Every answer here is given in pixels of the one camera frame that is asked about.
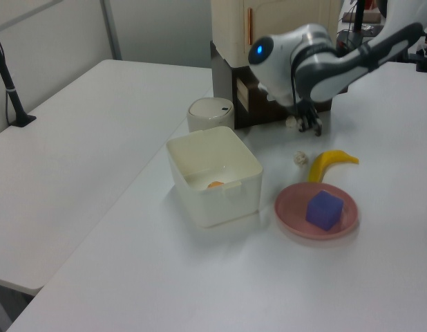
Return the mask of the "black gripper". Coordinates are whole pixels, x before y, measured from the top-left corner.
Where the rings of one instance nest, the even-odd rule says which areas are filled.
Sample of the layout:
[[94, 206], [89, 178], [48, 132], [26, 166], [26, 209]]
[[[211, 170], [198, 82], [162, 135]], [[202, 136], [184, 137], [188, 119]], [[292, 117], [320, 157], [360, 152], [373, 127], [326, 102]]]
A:
[[313, 125], [314, 135], [322, 135], [323, 124], [314, 108], [314, 105], [307, 100], [301, 100], [296, 104], [296, 119], [298, 120], [298, 131], [307, 131], [307, 125]]

